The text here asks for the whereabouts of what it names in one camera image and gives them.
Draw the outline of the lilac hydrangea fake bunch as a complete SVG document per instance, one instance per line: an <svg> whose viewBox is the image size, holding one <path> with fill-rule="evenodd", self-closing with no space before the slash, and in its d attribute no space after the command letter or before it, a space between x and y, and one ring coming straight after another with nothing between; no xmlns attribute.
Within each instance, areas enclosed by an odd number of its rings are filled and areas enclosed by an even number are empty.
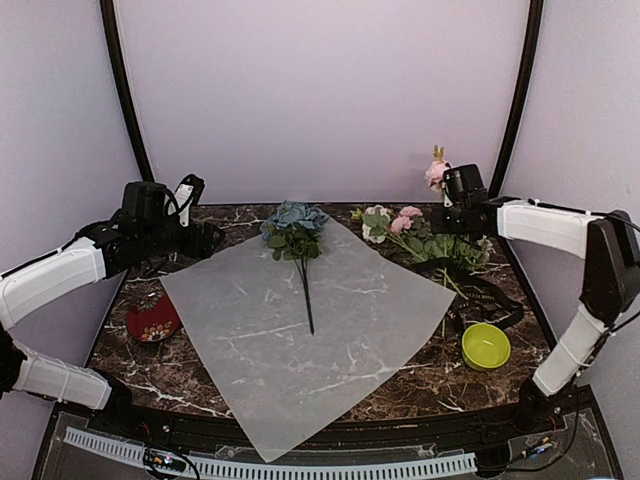
<svg viewBox="0 0 640 480"><path fill-rule="evenodd" d="M473 240L468 235L435 234L424 243L424 257L446 288L463 295L459 282L464 276L483 270L493 245L487 237Z"/></svg>

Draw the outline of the small pink fake rose stem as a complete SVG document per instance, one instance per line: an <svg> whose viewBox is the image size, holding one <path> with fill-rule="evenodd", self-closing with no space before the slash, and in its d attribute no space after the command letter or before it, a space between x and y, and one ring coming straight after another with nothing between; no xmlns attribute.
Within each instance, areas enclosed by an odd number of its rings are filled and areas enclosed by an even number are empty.
<svg viewBox="0 0 640 480"><path fill-rule="evenodd" d="M433 148L433 159L428 169L425 171L425 180L429 188L435 192L442 192L444 173L451 168L451 164L446 160L445 147L435 145Z"/></svg>

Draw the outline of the pink peony fake stem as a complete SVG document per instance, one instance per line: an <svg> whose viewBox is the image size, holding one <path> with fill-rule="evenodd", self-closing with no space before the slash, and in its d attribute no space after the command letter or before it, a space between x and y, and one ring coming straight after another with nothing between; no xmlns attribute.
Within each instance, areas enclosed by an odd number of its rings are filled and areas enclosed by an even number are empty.
<svg viewBox="0 0 640 480"><path fill-rule="evenodd" d="M431 227L423 212L417 207L403 207L391 219L387 229L387 239L403 250L414 263L422 263L434 258L430 241L433 239Z"/></svg>

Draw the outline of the black ribbon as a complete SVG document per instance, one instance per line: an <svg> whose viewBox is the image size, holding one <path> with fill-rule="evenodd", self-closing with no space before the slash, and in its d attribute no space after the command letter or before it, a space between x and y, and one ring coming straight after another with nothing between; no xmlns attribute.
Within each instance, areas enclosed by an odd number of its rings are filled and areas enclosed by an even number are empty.
<svg viewBox="0 0 640 480"><path fill-rule="evenodd" d="M456 333L486 323L500 330L515 326L524 319L524 306L512 300L499 286L473 272L459 269L446 258L413 264L410 269L432 280L441 280L455 293L446 318Z"/></svg>

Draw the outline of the white fake rose stem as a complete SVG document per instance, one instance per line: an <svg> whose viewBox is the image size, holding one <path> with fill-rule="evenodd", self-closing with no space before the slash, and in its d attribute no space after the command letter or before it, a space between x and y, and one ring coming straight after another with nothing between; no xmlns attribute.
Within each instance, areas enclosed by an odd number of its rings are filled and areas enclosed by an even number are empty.
<svg viewBox="0 0 640 480"><path fill-rule="evenodd" d="M351 212L353 220L362 224L362 237L373 244L381 244L385 241L390 228L392 210L382 205L366 207L364 210L357 208Z"/></svg>

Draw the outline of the blue fake rose bunch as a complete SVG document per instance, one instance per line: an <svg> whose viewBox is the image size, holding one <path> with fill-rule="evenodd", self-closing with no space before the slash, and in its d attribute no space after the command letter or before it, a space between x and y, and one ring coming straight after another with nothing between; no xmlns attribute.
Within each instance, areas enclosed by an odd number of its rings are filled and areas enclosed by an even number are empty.
<svg viewBox="0 0 640 480"><path fill-rule="evenodd" d="M275 261L292 261L304 291L310 334L315 334L311 305L309 262L322 253L322 232L329 215L320 207L305 202L283 201L261 225L263 241L272 250Z"/></svg>

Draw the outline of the translucent white wrapping paper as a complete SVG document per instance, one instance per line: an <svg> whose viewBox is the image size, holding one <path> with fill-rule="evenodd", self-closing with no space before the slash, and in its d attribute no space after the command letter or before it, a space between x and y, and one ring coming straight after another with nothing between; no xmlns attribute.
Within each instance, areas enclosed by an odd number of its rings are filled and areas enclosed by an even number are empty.
<svg viewBox="0 0 640 480"><path fill-rule="evenodd" d="M162 281L217 390L267 462L392 377L454 298L336 221L321 239L306 278L254 237Z"/></svg>

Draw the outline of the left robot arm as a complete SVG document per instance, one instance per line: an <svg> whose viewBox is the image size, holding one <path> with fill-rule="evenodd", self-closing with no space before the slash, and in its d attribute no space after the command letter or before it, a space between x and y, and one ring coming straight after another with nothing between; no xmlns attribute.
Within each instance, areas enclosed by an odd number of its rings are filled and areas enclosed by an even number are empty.
<svg viewBox="0 0 640 480"><path fill-rule="evenodd" d="M141 427L129 391L109 376L36 352L10 330L41 307L87 285L110 279L154 258L211 257L224 239L216 225L193 223L190 210L205 188L189 174L175 190L155 182L126 185L121 207L106 220L80 229L63 246L1 275L1 390L25 391L101 411L120 436Z"/></svg>

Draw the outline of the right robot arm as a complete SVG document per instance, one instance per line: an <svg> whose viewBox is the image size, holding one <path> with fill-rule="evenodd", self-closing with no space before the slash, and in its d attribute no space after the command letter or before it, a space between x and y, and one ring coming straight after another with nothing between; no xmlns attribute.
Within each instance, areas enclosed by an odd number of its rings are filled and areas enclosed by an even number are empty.
<svg viewBox="0 0 640 480"><path fill-rule="evenodd" d="M530 434L549 416L541 396L560 393L591 366L610 337L634 321L629 309L639 300L639 228L622 210L595 212L534 198L492 196L474 164L454 167L435 161L425 181L440 197L434 231L546 248L572 258L578 269L577 297L566 309L572 316L530 381L537 395L510 413L511 426Z"/></svg>

